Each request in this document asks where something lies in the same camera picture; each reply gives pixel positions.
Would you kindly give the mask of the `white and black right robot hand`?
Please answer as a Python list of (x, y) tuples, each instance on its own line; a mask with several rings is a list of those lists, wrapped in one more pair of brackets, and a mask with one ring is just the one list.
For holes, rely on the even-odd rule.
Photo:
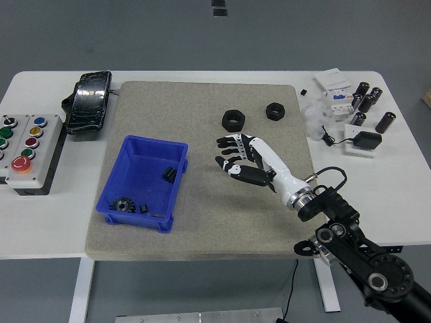
[(310, 186), (294, 177), (264, 140), (239, 133), (219, 138), (217, 143), (222, 154), (215, 160), (231, 178), (270, 187), (291, 210), (299, 210), (308, 202)]

